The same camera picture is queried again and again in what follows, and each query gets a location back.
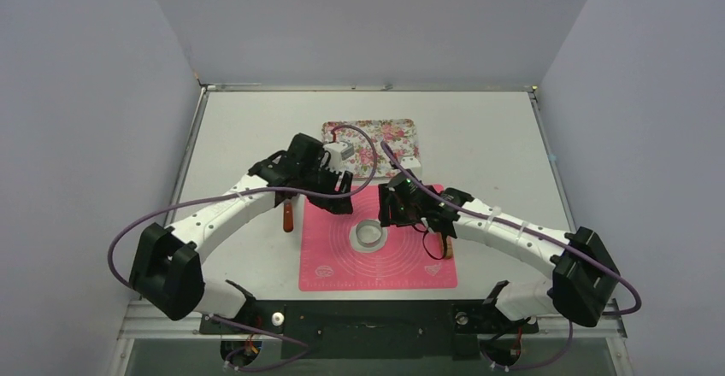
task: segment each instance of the screw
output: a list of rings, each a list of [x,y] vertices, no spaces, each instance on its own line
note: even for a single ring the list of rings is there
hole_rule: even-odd
[[[465,312],[458,312],[456,314],[456,323],[461,326],[469,323],[469,318]]]
[[[285,316],[281,312],[274,312],[272,314],[272,325],[282,326],[285,323]]]

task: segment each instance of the floral tray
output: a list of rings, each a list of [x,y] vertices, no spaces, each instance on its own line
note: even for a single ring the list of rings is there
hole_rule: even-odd
[[[332,141],[332,129],[341,124],[362,128],[373,139],[379,157],[376,177],[392,177],[397,173],[380,148],[380,141],[387,141],[398,158],[414,156],[419,161],[421,159],[416,124],[413,120],[328,121],[322,124],[322,141]],[[337,134],[339,141],[352,143],[355,147],[356,154],[347,160],[345,169],[352,172],[355,178],[366,178],[373,166],[373,152],[368,142],[358,132],[350,129],[341,129]]]

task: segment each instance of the red wire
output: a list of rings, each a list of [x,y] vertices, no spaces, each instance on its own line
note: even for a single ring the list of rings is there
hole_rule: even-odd
[[[518,336],[516,336],[516,341],[514,342],[513,346],[511,346],[512,349],[514,349],[516,346],[519,347],[519,349],[516,350],[519,355],[521,354],[521,338],[522,338],[522,335],[523,335],[523,327],[520,327],[519,328]]]

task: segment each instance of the white knob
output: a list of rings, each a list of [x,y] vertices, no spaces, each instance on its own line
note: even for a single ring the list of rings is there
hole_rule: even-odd
[[[282,326],[285,323],[285,316],[280,312],[274,312],[272,314],[272,325]]]

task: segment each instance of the white wall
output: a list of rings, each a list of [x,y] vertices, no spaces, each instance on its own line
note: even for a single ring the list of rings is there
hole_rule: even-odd
[[[534,85],[586,0],[158,0],[203,82]]]
[[[638,374],[725,367],[723,10],[588,0],[540,88],[575,219],[642,293],[625,322]]]
[[[106,371],[105,251],[168,202],[197,97],[155,0],[0,0],[0,373]]]

